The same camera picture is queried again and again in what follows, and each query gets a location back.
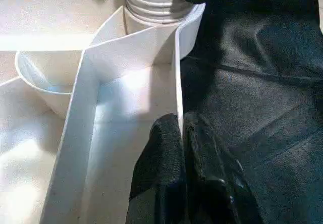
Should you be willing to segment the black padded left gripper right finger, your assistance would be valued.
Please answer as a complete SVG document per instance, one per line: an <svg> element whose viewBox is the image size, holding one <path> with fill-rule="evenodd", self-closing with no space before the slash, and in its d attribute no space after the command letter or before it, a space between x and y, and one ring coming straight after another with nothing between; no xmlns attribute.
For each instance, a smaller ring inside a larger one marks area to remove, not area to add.
<svg viewBox="0 0 323 224"><path fill-rule="evenodd" d="M191 223L263 223L239 161L198 113L184 115Z"/></svg>

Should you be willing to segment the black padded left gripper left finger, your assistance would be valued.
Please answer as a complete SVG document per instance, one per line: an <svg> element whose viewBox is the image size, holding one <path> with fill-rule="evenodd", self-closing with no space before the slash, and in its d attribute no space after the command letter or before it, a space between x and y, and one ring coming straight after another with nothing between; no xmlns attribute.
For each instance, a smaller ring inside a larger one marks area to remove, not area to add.
<svg viewBox="0 0 323 224"><path fill-rule="evenodd" d="M186 174L178 118L167 114L152 125L133 171L128 223L184 223Z"/></svg>

